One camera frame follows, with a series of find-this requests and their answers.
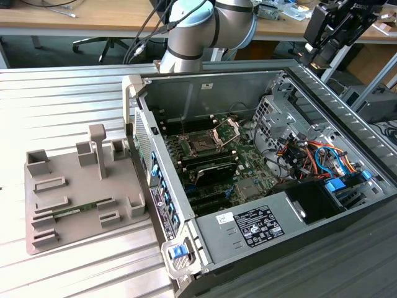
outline label sticker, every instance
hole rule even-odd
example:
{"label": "label sticker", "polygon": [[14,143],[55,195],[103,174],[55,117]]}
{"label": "label sticker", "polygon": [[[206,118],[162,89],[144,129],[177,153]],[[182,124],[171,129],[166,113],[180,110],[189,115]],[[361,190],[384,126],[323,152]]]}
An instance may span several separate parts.
{"label": "label sticker", "polygon": [[218,221],[218,223],[220,225],[225,224],[227,222],[232,222],[234,220],[233,213],[232,212],[228,212],[228,213],[224,213],[224,214],[221,214],[221,215],[217,215],[216,216],[216,220]]}
{"label": "label sticker", "polygon": [[213,83],[206,83],[201,85],[201,90],[212,89]]}
{"label": "label sticker", "polygon": [[267,205],[237,214],[234,219],[250,247],[284,235],[284,231]]}

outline black cable on desk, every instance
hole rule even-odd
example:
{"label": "black cable on desk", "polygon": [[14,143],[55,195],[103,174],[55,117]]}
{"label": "black cable on desk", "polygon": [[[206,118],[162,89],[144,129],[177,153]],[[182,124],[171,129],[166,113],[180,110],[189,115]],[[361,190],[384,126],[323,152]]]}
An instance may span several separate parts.
{"label": "black cable on desk", "polygon": [[25,3],[26,5],[30,5],[30,6],[34,6],[34,7],[44,7],[44,8],[48,8],[48,7],[64,6],[64,5],[67,5],[67,4],[71,4],[71,3],[73,3],[73,2],[76,2],[77,0],[71,0],[71,1],[68,1],[68,2],[61,3],[61,4],[52,4],[52,5],[38,5],[38,4],[29,3],[29,2],[27,2],[27,1],[25,1],[25,0],[19,0],[19,1],[22,2],[22,3]]}
{"label": "black cable on desk", "polygon": [[374,123],[373,125],[375,127],[378,127],[381,134],[386,136],[394,145],[397,146],[397,127],[390,124],[388,121],[386,123],[387,123],[387,125],[376,124],[376,123]]}

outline small circuit board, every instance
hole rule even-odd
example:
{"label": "small circuit board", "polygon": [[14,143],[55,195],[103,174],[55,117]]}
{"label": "small circuit board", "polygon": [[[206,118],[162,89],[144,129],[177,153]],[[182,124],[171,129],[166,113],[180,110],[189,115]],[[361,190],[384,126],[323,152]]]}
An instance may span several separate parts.
{"label": "small circuit board", "polygon": [[232,117],[206,125],[181,123],[164,140],[189,202],[197,215],[210,214],[266,196],[277,178],[246,131]]}

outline blue latch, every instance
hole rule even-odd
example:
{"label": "blue latch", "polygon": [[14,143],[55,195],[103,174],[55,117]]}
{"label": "blue latch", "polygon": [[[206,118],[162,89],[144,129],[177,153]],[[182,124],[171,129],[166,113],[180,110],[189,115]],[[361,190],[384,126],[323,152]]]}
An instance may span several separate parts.
{"label": "blue latch", "polygon": [[171,199],[170,196],[169,196],[169,192],[166,191],[166,193],[164,194],[164,198],[166,200],[166,204],[168,205],[169,204],[169,200]]}
{"label": "blue latch", "polygon": [[164,192],[164,191],[167,190],[167,184],[166,184],[165,181],[163,181],[163,182],[161,183],[161,190],[162,190],[162,192]]}
{"label": "blue latch", "polygon": [[369,171],[367,171],[367,170],[362,171],[362,176],[363,176],[366,180],[369,180],[369,179],[372,178],[372,174],[371,174]]}
{"label": "blue latch", "polygon": [[181,258],[183,256],[187,256],[189,254],[189,251],[187,250],[186,245],[180,245],[180,246],[175,246],[172,250],[171,250],[171,258],[172,259],[178,259]]}
{"label": "blue latch", "polygon": [[175,207],[173,203],[170,203],[169,208],[168,208],[168,213],[172,216],[175,212]]}
{"label": "blue latch", "polygon": [[174,221],[175,228],[178,229],[178,228],[179,228],[179,218],[178,218],[178,215],[174,215],[173,221]]}
{"label": "blue latch", "polygon": [[151,175],[155,177],[157,176],[158,172],[159,172],[159,165],[154,165],[153,169],[151,169]]}
{"label": "blue latch", "polygon": [[341,188],[346,187],[346,185],[343,183],[343,181],[340,178],[335,178],[328,181],[327,187],[331,192],[336,192]]}

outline metal frame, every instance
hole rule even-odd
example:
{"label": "metal frame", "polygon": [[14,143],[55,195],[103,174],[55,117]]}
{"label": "metal frame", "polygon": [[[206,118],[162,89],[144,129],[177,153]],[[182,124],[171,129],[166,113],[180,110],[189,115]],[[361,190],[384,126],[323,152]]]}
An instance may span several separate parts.
{"label": "metal frame", "polygon": [[361,109],[362,105],[365,102],[365,98],[373,93],[373,91],[379,86],[379,84],[383,81],[383,78],[391,72],[394,67],[397,65],[397,53],[390,59],[390,61],[382,68],[379,74],[373,79],[373,81],[365,88],[363,93],[357,98],[357,100],[352,104],[352,110],[358,111]]}

